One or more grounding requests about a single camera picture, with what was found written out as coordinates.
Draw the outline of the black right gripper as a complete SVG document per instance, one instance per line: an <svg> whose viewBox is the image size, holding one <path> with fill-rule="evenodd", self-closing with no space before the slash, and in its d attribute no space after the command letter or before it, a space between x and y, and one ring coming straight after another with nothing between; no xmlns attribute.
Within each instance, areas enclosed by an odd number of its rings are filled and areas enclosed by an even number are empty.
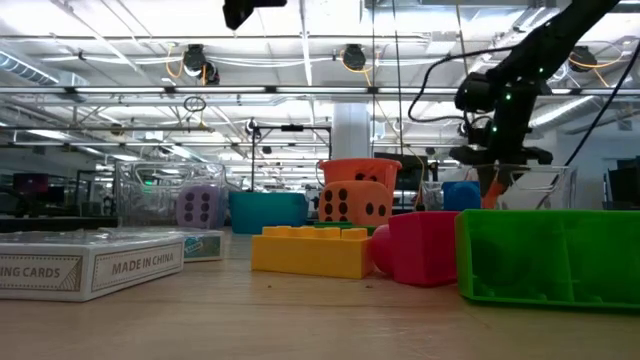
<svg viewBox="0 0 640 360"><path fill-rule="evenodd" d="M493 117L482 128L465 125L468 144L452 149L450 155L465 165L478 165L477 175L481 197L484 198L494 181L512 186L520 178L520 165L535 160L549 165L553 155L539 147L523 145L531 132L529 121L536 98L545 88L538 81L519 78L499 84L481 73L471 73L455 96L456 107L465 113L491 112Z"/></svg>

